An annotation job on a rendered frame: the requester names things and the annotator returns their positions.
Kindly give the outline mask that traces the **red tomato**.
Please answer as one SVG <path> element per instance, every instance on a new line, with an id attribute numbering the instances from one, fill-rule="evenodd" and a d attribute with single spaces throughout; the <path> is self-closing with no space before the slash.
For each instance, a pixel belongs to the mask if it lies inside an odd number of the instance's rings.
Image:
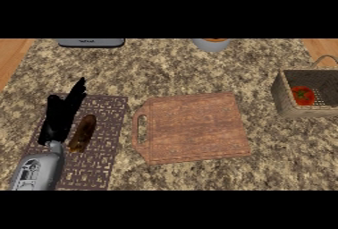
<path id="1" fill-rule="evenodd" d="M 295 103 L 300 106 L 311 106 L 314 104 L 316 96 L 313 90 L 306 86 L 292 87 L 292 94 Z"/>

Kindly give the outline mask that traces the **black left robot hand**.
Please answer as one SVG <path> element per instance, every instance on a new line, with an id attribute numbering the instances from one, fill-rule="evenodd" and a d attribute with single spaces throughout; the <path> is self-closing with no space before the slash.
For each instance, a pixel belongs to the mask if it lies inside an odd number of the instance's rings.
<path id="1" fill-rule="evenodd" d="M 59 95 L 50 95 L 47 97 L 46 118 L 38 136 L 40 145 L 44 145 L 52 140 L 63 142 L 69 135 L 74 115 L 86 98 L 84 83 L 86 79 L 81 78 L 65 99 Z"/>

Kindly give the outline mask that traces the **brown elongated vegetable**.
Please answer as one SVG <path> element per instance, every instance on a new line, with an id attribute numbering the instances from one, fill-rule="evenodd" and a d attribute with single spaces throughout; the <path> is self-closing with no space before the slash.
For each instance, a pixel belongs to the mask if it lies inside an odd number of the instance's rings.
<path id="1" fill-rule="evenodd" d="M 89 114 L 83 117 L 68 147 L 69 152 L 84 152 L 94 133 L 96 116 Z"/>

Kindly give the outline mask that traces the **brown wooden cutting board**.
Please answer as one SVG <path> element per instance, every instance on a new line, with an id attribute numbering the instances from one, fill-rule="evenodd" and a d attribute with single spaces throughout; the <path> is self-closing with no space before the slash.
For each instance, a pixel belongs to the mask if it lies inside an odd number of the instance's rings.
<path id="1" fill-rule="evenodd" d="M 146 118 L 146 141 L 131 146 L 149 165 L 251 154 L 230 92 L 149 98 L 133 116 Z"/>

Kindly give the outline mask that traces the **wicker basket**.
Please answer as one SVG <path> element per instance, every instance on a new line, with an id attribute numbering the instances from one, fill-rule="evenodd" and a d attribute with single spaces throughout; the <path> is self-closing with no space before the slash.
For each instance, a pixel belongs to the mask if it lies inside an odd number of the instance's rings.
<path id="1" fill-rule="evenodd" d="M 270 93 L 282 117 L 338 116 L 338 57 L 323 55 L 306 68 L 280 68 Z"/>

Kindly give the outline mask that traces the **brown patterned placemat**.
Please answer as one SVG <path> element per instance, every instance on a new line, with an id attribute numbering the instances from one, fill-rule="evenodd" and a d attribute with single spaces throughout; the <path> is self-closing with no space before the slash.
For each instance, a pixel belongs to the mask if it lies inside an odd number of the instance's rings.
<path id="1" fill-rule="evenodd" d="M 62 143 L 65 162 L 56 190 L 105 190 L 108 188 L 127 103 L 128 98 L 121 96 L 89 95 L 84 98 L 74 115 L 69 135 Z M 69 152 L 68 144 L 86 115 L 96 116 L 93 137 L 83 153 Z M 37 123 L 22 157 L 50 151 L 47 145 L 38 144 L 43 123 L 44 116 Z"/>

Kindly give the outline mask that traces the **grey cup with orange content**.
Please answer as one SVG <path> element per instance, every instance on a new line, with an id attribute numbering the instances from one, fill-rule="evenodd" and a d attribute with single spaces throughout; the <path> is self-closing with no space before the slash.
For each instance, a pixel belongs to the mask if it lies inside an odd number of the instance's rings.
<path id="1" fill-rule="evenodd" d="M 193 38 L 193 44 L 202 51 L 218 52 L 230 44 L 230 39 L 226 38 L 224 40 L 210 41 L 202 38 Z"/>

